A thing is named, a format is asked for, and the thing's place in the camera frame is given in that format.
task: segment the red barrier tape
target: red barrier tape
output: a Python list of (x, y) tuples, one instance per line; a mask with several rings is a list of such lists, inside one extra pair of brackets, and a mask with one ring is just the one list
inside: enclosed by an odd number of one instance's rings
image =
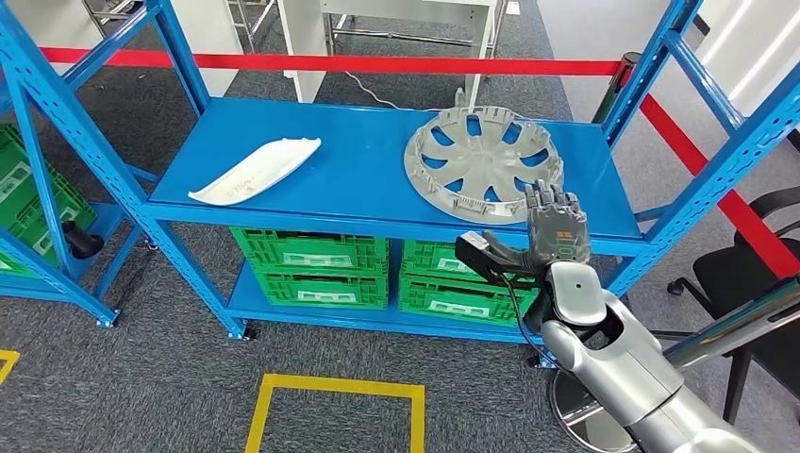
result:
[[(53, 63), (76, 63), (88, 50), (42, 47)], [(197, 66), (258, 71), (329, 71), (394, 74), (495, 74), (510, 76), (613, 76), (619, 61), (556, 59), (440, 59), (412, 57), (217, 55), (194, 54)], [(107, 66), (172, 68), (169, 55), (158, 50), (119, 50)]]
[[(664, 111), (664, 108), (656, 102), (652, 95), (647, 94), (644, 98), (641, 110), (653, 127), (656, 128), (658, 134), (675, 151), (675, 155), (686, 165), (689, 172), (697, 176), (706, 166), (708, 160), (697, 149), (697, 146), (692, 143), (692, 140)], [(730, 220), (730, 223), (736, 227), (778, 278), (791, 277), (800, 272), (800, 261), (764, 225), (736, 191), (730, 191), (720, 200), (718, 206)]]
[[(43, 47), (44, 56), (54, 63), (77, 63), (89, 51)], [(393, 74), (492, 74), (514, 76), (613, 76), (620, 61), (553, 59), (453, 59), (365, 56), (289, 56), (194, 54), (197, 66), (215, 69), (258, 71), (328, 71)], [(107, 66), (172, 68), (169, 55), (154, 50), (119, 50)], [(693, 175), (708, 162), (666, 111), (647, 94), (642, 113)], [(720, 209), (778, 277), (800, 272), (800, 261), (786, 248), (753, 210), (731, 191), (719, 203)]]

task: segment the green crate stack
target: green crate stack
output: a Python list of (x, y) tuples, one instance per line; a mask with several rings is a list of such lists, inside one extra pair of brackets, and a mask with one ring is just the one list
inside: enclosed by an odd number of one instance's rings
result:
[[(537, 290), (516, 290), (525, 314)], [(516, 313), (508, 290), (493, 286), (456, 258), (452, 243), (405, 241), (398, 308), (418, 314), (514, 327)]]
[(233, 226), (231, 234), (274, 305), (385, 309), (389, 241)]
[[(47, 171), (61, 221), (74, 220), (80, 227), (88, 228), (96, 216), (92, 207), (49, 164)], [(50, 263), (57, 263), (25, 147), (12, 125), (0, 125), (0, 227), (7, 229)], [(0, 274), (35, 276), (3, 252), (0, 252)]]

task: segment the yellow tape square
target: yellow tape square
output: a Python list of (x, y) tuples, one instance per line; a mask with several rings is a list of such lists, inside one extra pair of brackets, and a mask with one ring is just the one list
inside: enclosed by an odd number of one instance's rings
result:
[(411, 400), (411, 439), (409, 453), (425, 452), (425, 386), (377, 382), (373, 380), (340, 379), (335, 377), (311, 377), (265, 374), (258, 389), (256, 410), (250, 423), (244, 453), (258, 453), (261, 438), (267, 424), (267, 412), (273, 389), (316, 390), (319, 392), (341, 392), (346, 394), (374, 394), (395, 396)]
[(0, 349), (0, 384), (6, 380), (8, 373), (11, 372), (11, 368), (14, 367), (14, 363), (20, 359), (20, 353), (17, 351), (7, 351), (5, 349)]

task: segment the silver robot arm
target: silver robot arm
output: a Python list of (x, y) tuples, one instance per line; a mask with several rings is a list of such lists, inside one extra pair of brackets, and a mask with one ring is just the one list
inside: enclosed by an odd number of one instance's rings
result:
[[(684, 385), (658, 340), (600, 288), (590, 266), (557, 261), (547, 280), (556, 316), (542, 323), (544, 345), (646, 453), (761, 452)], [(588, 348), (570, 327), (590, 318), (610, 333), (605, 347)]]
[[(525, 194), (528, 250), (470, 231), (456, 240), (457, 258), (512, 292), (523, 288), (519, 277), (539, 282), (527, 327), (542, 334), (558, 367), (577, 378), (645, 453), (760, 453), (684, 385), (658, 340), (601, 287), (585, 264), (589, 235), (577, 197), (543, 181)], [(587, 347), (598, 331), (606, 345)]]

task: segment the black office chair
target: black office chair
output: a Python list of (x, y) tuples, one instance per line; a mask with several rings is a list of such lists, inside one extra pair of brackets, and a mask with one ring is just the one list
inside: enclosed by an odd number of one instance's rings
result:
[[(800, 187), (767, 193), (751, 203), (750, 208), (763, 219), (777, 210), (797, 204), (800, 204)], [(800, 241), (782, 236), (799, 227), (800, 220), (775, 232), (798, 258)], [(711, 252), (694, 262), (694, 274), (703, 291), (683, 277), (667, 285), (667, 291), (673, 295), (681, 295), (684, 288), (689, 290), (714, 319), (765, 295), (778, 279), (738, 231), (733, 243), (731, 247)], [(751, 359), (757, 361), (795, 396), (800, 397), (800, 322), (770, 332), (736, 349), (729, 356), (733, 357), (733, 361), (730, 365), (723, 418), (731, 425), (736, 420)]]

